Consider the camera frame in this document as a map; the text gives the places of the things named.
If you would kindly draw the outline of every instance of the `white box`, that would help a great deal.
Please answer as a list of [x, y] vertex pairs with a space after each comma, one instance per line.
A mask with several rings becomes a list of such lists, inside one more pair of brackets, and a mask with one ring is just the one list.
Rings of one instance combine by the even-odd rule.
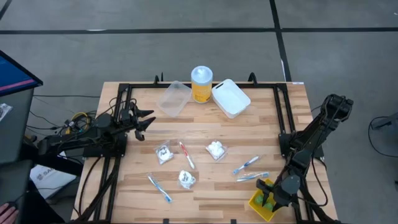
[[250, 98], [235, 84], [227, 79], [211, 89], [213, 100], [228, 118], [235, 118], [251, 103]]

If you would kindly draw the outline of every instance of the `wooden tabletop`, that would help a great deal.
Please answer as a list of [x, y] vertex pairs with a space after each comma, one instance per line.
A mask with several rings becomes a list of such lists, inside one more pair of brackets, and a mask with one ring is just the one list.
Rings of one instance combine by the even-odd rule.
[[[104, 83], [98, 113], [109, 108], [110, 99], [117, 93], [119, 83]], [[312, 120], [307, 94], [303, 84], [288, 83], [290, 104], [297, 130], [303, 130]], [[275, 108], [274, 93], [270, 88], [243, 89], [251, 99], [251, 105], [235, 119], [228, 119], [218, 106], [210, 100], [198, 104], [192, 99], [185, 105], [178, 117], [171, 118], [156, 105], [164, 93], [164, 88], [136, 88], [132, 97], [142, 110], [154, 110], [156, 120], [145, 134], [146, 140], [139, 142], [134, 132], [129, 133], [126, 155], [122, 158], [118, 186], [116, 190], [112, 223], [162, 223], [169, 218], [171, 223], [229, 223], [237, 219], [238, 223], [264, 223], [264, 220], [248, 205], [256, 191], [256, 181], [236, 182], [232, 171], [255, 155], [261, 159], [245, 168], [239, 174], [269, 171], [270, 179], [275, 180], [285, 161], [280, 155], [277, 135], [280, 133]], [[286, 130], [289, 129], [283, 95], [280, 93], [282, 111], [285, 116]], [[177, 139], [183, 139], [196, 169], [192, 170], [187, 158], [177, 145]], [[212, 140], [217, 139], [228, 147], [227, 155], [215, 162], [205, 150]], [[174, 158], [159, 165], [154, 148], [170, 140]], [[85, 161], [81, 182], [76, 197], [78, 206], [81, 186], [95, 158]], [[101, 178], [103, 159], [97, 163], [91, 173], [83, 196], [83, 208], [86, 208], [97, 194]], [[327, 215], [337, 218], [333, 198], [330, 192], [325, 168], [315, 162], [318, 177], [329, 198], [323, 207]], [[196, 184], [186, 190], [178, 185], [178, 174], [187, 170], [196, 177]], [[168, 204], [161, 193], [147, 178], [152, 173], [163, 188], [172, 197]], [[308, 188], [318, 203], [325, 201], [312, 169], [307, 175]], [[104, 197], [101, 217], [104, 218], [108, 194]], [[303, 218], [306, 217], [302, 205]], [[292, 207], [281, 208], [271, 223], [295, 223]]]

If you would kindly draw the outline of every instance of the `person's hand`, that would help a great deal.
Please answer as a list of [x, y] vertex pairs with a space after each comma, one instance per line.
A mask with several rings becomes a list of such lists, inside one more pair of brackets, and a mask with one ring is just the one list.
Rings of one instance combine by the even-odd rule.
[[[7, 209], [8, 203], [1, 205], [0, 214]], [[17, 219], [18, 210], [15, 207], [9, 208], [4, 214], [0, 216], [0, 224], [13, 224]]]

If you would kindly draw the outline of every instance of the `toothbrush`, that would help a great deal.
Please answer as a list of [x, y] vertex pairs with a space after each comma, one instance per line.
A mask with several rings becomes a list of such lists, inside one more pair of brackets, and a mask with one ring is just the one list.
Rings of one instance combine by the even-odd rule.
[[241, 169], [247, 167], [248, 165], [252, 164], [253, 162], [255, 162], [256, 160], [258, 160], [260, 158], [260, 156], [255, 156], [253, 157], [250, 161], [247, 161], [245, 164], [243, 164], [241, 167], [239, 167], [238, 169], [235, 169], [233, 174], [237, 174]]
[[256, 177], [268, 177], [268, 175], [269, 175], [268, 172], [261, 172], [261, 173], [258, 173], [258, 174], [253, 174], [253, 175], [247, 175], [247, 176], [239, 177], [236, 181], [237, 182], [242, 182], [242, 181], [246, 181], [246, 180], [255, 179]]
[[172, 198], [162, 189], [162, 187], [157, 183], [157, 181], [153, 177], [151, 177], [151, 175], [148, 175], [148, 179], [155, 185], [157, 190], [159, 190], [164, 194], [164, 199], [166, 199], [166, 202], [172, 203]]
[[195, 169], [195, 165], [193, 165], [192, 159], [191, 159], [191, 157], [188, 155], [188, 152], [187, 152], [187, 150], [185, 149], [185, 146], [182, 144], [182, 142], [179, 142], [179, 143], [180, 143], [180, 147], [181, 147], [182, 150], [184, 151], [185, 156], [186, 156], [187, 159], [188, 159], [189, 165], [191, 166], [192, 169]]

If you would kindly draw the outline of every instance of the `white plastic container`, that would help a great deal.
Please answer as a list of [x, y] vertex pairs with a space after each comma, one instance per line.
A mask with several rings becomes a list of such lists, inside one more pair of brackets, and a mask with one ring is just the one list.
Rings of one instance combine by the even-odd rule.
[[157, 106], [171, 117], [176, 117], [191, 98], [192, 90], [179, 81], [174, 81], [157, 102]]
[[230, 79], [214, 86], [211, 93], [214, 102], [231, 119], [242, 113], [251, 102], [250, 98]]
[[211, 97], [213, 72], [206, 66], [197, 66], [191, 72], [192, 98], [197, 103], [206, 103]]

